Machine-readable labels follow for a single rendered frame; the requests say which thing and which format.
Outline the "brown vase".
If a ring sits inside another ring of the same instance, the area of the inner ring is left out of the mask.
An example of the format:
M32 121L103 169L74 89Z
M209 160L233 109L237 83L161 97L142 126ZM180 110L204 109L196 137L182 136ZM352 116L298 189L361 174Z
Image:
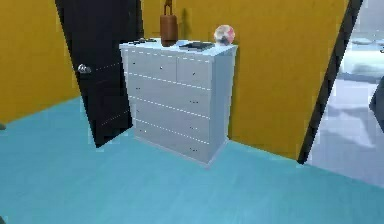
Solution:
M165 0L160 16L160 37L163 47L170 47L178 41L177 16L173 13L172 0Z

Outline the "white chest of drawers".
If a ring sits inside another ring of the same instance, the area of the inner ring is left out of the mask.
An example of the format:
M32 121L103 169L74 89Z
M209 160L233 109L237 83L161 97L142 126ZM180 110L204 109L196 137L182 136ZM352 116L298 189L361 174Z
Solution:
M209 164L228 141L237 47L120 45L137 139Z

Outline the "dark grey flat book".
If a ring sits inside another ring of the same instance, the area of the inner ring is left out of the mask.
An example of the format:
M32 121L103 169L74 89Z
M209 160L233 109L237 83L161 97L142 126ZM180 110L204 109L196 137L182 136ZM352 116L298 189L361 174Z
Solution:
M181 50L187 50L187 51L205 51L207 49L210 49L214 47L215 44L211 42L190 42L184 45L180 46Z

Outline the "pink white ball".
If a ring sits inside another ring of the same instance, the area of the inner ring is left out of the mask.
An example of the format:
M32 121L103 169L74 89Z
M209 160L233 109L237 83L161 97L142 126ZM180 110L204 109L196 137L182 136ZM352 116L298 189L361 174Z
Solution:
M220 25L214 32L214 39L220 45L230 45L234 38L235 31L230 25Z

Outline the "black remote control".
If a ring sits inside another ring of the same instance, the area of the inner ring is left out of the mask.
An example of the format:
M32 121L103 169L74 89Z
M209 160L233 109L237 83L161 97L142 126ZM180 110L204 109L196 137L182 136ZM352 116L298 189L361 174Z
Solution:
M135 41L132 41L132 42L128 42L128 44L137 45L137 44L152 43L152 42L157 42L157 40L152 39L152 38L148 38L148 39L140 38L138 40L135 40Z

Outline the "black room door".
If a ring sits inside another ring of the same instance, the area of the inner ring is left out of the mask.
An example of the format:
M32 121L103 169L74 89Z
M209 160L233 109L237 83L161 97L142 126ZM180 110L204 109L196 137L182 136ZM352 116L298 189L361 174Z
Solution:
M93 141L132 127L119 45L140 38L141 0L55 0ZM80 64L91 68L80 74Z

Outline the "dark grey furniture piece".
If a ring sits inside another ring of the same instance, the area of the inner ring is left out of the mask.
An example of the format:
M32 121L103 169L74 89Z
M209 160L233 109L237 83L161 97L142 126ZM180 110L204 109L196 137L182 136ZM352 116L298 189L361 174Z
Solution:
M382 132L384 133L384 76L381 78L369 104Z

